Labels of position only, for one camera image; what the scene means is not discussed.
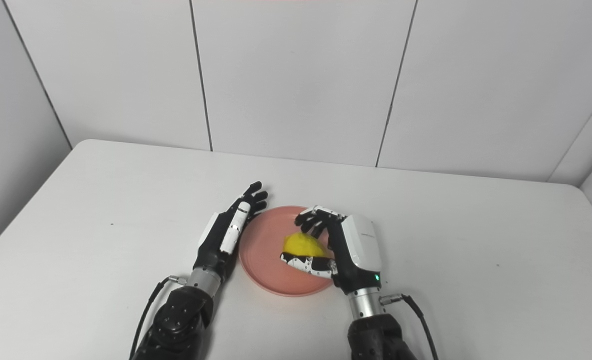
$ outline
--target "plate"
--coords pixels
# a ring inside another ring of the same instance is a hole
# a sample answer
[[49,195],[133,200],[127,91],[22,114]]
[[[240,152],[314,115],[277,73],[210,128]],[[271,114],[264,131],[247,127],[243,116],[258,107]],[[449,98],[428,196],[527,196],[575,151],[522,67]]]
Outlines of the plate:
[[[240,262],[247,275],[261,288],[280,296],[308,296],[329,287],[328,278],[299,271],[280,260],[285,237],[300,228],[294,225],[302,206],[282,206],[266,210],[253,219],[240,239]],[[327,248],[326,230],[320,244]]]

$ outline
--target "robotic hand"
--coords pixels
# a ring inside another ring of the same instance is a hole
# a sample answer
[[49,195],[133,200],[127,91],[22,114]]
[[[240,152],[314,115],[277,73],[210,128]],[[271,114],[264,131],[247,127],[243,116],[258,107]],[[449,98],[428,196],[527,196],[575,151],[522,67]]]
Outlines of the robotic hand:
[[[257,192],[261,187],[259,181],[251,184],[228,210],[211,217],[189,278],[170,276],[158,284],[140,319],[130,360],[193,360],[199,356],[202,333],[214,313],[213,297],[236,264],[238,238],[255,214],[267,207],[267,192]],[[169,294],[135,350],[146,312],[167,280],[182,287]]]
[[[331,278],[349,298],[353,322],[348,340],[353,360],[416,360],[403,341],[400,325],[383,305],[405,300],[420,309],[409,296],[380,296],[382,262],[373,224],[362,215],[346,216],[315,206],[301,212],[295,220],[303,233],[311,230],[318,238],[329,233],[328,248],[335,260],[326,257],[297,256],[282,253],[281,259],[292,267],[315,276]],[[433,340],[430,338],[432,351]]]

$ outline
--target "yellow lemon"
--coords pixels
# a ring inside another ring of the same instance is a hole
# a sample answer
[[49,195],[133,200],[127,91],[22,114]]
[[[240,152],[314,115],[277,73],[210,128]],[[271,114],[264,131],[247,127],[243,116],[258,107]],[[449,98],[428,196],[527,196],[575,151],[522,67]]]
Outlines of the yellow lemon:
[[282,251],[296,256],[326,256],[325,249],[320,246],[318,239],[303,232],[294,232],[285,237]]

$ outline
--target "black robotic finger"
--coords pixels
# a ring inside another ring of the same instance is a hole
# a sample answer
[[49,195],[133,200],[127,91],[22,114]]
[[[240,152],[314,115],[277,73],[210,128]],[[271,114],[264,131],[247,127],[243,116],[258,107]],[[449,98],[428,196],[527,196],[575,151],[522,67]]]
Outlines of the black robotic finger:
[[260,212],[261,210],[264,210],[267,207],[267,202],[266,201],[259,201],[259,202],[255,202],[252,205],[252,208],[250,210],[251,214],[255,215],[257,212]]
[[307,219],[311,219],[312,217],[314,217],[314,215],[311,214],[311,212],[301,212],[300,214],[296,215],[296,219],[294,219],[294,224],[296,226],[300,226],[305,221],[307,221]]
[[250,195],[262,188],[262,182],[254,182],[253,184],[249,185],[249,188],[243,193],[243,195]]
[[306,219],[306,220],[304,221],[304,223],[302,223],[302,225],[300,226],[300,230],[301,230],[303,233],[308,233],[308,232],[309,232],[309,230],[311,230],[311,228],[313,228],[313,227],[314,227],[314,225],[315,225],[316,223],[318,223],[318,221],[319,221],[319,220],[318,220],[318,218],[316,218],[315,216],[312,216],[312,217],[310,217],[310,218]]
[[259,193],[254,195],[254,203],[259,203],[263,200],[266,200],[269,194],[266,191],[260,191]]
[[320,237],[320,235],[325,230],[326,226],[327,226],[327,224],[324,221],[318,221],[314,225],[314,229],[311,230],[311,236],[312,237],[315,237],[316,239],[318,239],[318,237]]

